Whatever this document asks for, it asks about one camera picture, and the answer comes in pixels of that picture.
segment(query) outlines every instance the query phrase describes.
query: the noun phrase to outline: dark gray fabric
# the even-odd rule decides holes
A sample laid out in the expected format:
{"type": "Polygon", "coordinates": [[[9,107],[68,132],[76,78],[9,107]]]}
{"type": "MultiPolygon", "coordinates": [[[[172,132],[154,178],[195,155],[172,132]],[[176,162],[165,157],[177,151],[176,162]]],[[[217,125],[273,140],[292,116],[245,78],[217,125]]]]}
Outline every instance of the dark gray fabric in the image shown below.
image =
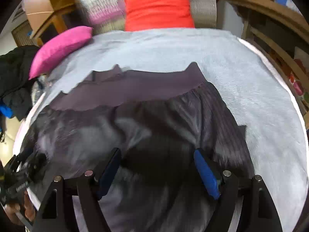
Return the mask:
{"type": "Polygon", "coordinates": [[[110,71],[92,72],[70,94],[61,92],[50,107],[54,110],[85,111],[100,105],[117,106],[132,101],[169,99],[205,82],[195,62],[180,72],[120,71],[119,66],[115,66],[110,71]]]}
{"type": "MultiPolygon", "coordinates": [[[[141,78],[152,76],[144,73],[141,78]]],[[[188,80],[178,81],[175,87],[188,80]]],[[[207,195],[195,169],[194,150],[202,148],[222,170],[239,176],[252,177],[253,164],[216,88],[204,78],[201,84],[196,82],[186,93],[164,100],[84,111],[45,107],[22,145],[34,146],[48,158],[44,179],[32,191],[42,201],[55,175],[79,176],[119,147],[121,167],[99,202],[111,231],[203,231],[216,202],[207,195]]],[[[87,231],[76,198],[74,202],[79,228],[87,231]]]]}

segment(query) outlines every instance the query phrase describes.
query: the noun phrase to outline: red pillow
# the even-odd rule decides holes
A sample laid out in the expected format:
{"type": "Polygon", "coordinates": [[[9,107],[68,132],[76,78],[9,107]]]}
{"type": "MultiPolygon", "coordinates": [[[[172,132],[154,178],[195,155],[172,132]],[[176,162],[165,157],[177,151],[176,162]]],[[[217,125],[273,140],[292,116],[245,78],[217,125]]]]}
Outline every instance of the red pillow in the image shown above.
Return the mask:
{"type": "Polygon", "coordinates": [[[126,31],[194,28],[190,0],[125,0],[126,31]]]}

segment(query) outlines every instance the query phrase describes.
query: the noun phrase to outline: metal screw head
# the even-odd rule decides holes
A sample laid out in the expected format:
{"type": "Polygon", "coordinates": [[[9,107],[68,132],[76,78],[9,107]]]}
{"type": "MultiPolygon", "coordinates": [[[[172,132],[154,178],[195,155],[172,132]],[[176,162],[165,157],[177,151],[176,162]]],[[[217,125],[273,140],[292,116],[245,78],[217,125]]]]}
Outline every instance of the metal screw head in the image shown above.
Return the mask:
{"type": "Polygon", "coordinates": [[[261,177],[260,175],[258,175],[258,174],[255,175],[254,178],[255,178],[257,181],[261,181],[261,180],[262,180],[262,177],[261,177]]]}
{"type": "Polygon", "coordinates": [[[54,182],[59,182],[59,181],[61,181],[61,176],[56,176],[56,177],[54,178],[54,182]]]}
{"type": "Polygon", "coordinates": [[[232,173],[229,170],[224,170],[223,175],[226,176],[226,177],[229,177],[229,176],[232,175],[232,173]]]}
{"type": "Polygon", "coordinates": [[[91,176],[91,175],[93,175],[93,171],[92,170],[87,170],[86,172],[85,172],[85,176],[91,176]]]}

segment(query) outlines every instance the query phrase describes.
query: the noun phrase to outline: pink pillow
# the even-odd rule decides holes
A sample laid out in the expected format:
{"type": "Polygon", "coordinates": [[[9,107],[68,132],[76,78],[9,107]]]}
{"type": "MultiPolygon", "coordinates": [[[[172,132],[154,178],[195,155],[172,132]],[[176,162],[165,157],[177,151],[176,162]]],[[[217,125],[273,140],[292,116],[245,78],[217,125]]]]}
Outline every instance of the pink pillow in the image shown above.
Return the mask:
{"type": "Polygon", "coordinates": [[[29,80],[56,68],[62,59],[81,48],[91,38],[91,27],[78,26],[49,40],[35,55],[29,72],[29,80]]]}

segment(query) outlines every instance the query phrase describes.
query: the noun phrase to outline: light blue blanket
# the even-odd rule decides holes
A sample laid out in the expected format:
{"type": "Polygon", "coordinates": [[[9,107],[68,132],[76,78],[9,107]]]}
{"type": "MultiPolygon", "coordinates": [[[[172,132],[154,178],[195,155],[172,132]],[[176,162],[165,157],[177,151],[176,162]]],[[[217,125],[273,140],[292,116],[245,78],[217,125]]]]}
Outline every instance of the light blue blanket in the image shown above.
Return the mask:
{"type": "MultiPolygon", "coordinates": [[[[97,35],[51,73],[52,85],[32,121],[60,91],[68,93],[92,70],[109,70],[118,64],[122,69],[174,72],[195,61],[237,123],[247,126],[255,173],[263,177],[272,195],[283,231],[290,232],[308,190],[307,139],[295,99],[262,58],[264,61],[241,40],[220,30],[157,29],[97,35]]],[[[230,231],[236,230],[240,209],[241,203],[230,231]]]]}

